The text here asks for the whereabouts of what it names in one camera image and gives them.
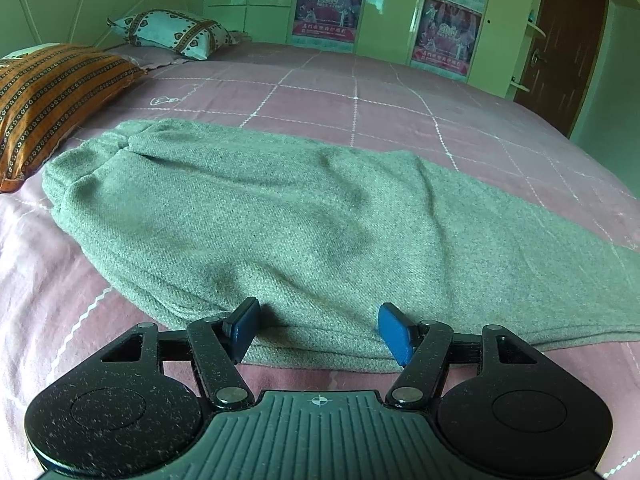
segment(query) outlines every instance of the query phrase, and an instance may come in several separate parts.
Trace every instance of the folded towel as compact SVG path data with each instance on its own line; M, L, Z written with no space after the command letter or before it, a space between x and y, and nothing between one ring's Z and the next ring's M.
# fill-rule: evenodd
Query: folded towel
M126 121L43 186L96 269L169 328L258 298L249 363L398 370L385 301L541 350L640 339L640 254L413 153Z

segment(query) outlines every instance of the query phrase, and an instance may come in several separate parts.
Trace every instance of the pink bedsheet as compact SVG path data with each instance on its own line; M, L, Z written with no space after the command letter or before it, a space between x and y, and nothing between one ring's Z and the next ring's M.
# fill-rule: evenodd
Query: pink bedsheet
M545 121L439 76L349 55L243 44L216 60L159 68L79 128L62 150L121 121L177 117L300 135L373 150L412 150L640 250L640 204ZM132 325L148 320L54 224L40 175L0 196L0 476L41 469L24 436L28 403ZM607 403L614 433L598 468L640 478L640 342L546 353ZM239 367L262 389L386 392L395 374ZM168 373L193 385L184 367ZM454 370L449 386L468 376Z

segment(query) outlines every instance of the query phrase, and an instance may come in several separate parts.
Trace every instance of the corner shelf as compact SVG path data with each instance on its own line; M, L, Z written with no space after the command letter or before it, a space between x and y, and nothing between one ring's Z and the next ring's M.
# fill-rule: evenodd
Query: corner shelf
M544 31L535 23L527 22L526 35L532 38L546 38Z
M525 92L531 92L531 90L529 90L526 86L521 85L520 83L516 83L515 81L509 81L509 84L511 86L515 86L518 90L522 90Z

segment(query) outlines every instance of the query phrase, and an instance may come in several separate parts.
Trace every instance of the pillowcase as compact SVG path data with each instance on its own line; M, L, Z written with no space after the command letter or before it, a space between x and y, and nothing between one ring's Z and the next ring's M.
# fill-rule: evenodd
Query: pillowcase
M45 48L46 46L53 45L59 45L59 43L43 43L36 46L30 46L29 48L23 48L21 50L15 50L11 54L0 57L0 68L2 68L3 66L9 66L9 62L6 61L7 59L20 59L21 57L24 57L31 52L36 52L36 50L40 50L41 48Z
M124 43L110 48L107 52L121 56L144 70L193 62L193 59L181 56L163 46L133 46L129 43Z
M107 25L132 45L162 46L199 60L238 42L218 22L181 10L147 10L116 22L107 19Z
M0 192L17 190L79 123L145 74L120 56L47 46L0 68Z

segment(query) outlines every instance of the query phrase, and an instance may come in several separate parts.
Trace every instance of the ribbed surface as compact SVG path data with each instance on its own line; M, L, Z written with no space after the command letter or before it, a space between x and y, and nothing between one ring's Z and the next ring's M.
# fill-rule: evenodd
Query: ribbed surface
M385 408L374 392L267 392L250 410L216 416L178 460L136 478L392 479L498 480L449 453L425 418ZM47 473L41 480L67 479Z

